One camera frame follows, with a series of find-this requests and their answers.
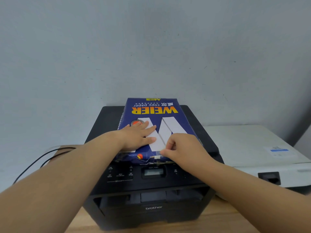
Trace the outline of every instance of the person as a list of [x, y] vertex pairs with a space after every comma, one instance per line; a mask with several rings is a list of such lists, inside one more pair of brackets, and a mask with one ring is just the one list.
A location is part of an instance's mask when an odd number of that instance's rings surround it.
[[[115, 155], [155, 141], [146, 136], [156, 127], [147, 125], [107, 132], [0, 193], [0, 232], [64, 232]], [[260, 232], [310, 232], [309, 198], [215, 161], [195, 136], [172, 134], [161, 154], [221, 193]]]

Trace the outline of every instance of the copy paper package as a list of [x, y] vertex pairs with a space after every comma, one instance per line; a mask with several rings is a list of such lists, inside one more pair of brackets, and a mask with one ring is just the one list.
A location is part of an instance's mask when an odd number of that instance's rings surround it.
[[128, 98], [118, 130], [139, 121], [149, 121], [148, 127], [156, 125], [156, 130], [148, 136], [156, 137], [156, 141], [128, 153], [119, 153], [114, 161], [130, 161], [141, 165], [169, 163], [172, 161], [160, 155], [160, 151], [165, 148], [171, 134], [195, 135], [177, 99]]

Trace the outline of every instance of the person's left arm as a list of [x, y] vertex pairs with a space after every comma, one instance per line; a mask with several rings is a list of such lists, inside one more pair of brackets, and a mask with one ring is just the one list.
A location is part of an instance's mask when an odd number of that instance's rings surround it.
[[147, 125], [105, 133], [0, 193], [0, 232], [64, 232], [115, 155], [155, 141]]

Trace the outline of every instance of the printer lid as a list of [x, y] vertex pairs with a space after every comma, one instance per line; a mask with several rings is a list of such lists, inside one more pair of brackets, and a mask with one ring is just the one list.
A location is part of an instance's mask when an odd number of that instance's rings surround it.
[[311, 165], [311, 160], [261, 125], [206, 126], [204, 129], [229, 166]]

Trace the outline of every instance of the hand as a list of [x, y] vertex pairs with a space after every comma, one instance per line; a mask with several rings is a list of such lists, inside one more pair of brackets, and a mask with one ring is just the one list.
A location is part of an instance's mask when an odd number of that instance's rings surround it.
[[136, 150], [141, 146], [149, 145], [156, 141], [155, 137], [146, 137], [156, 129], [156, 125], [147, 128], [149, 122], [138, 122], [133, 126], [129, 124], [121, 130], [116, 131], [122, 144], [121, 151]]
[[160, 154], [170, 158], [191, 174], [202, 168], [204, 163], [215, 161], [194, 135], [185, 133], [172, 134]]

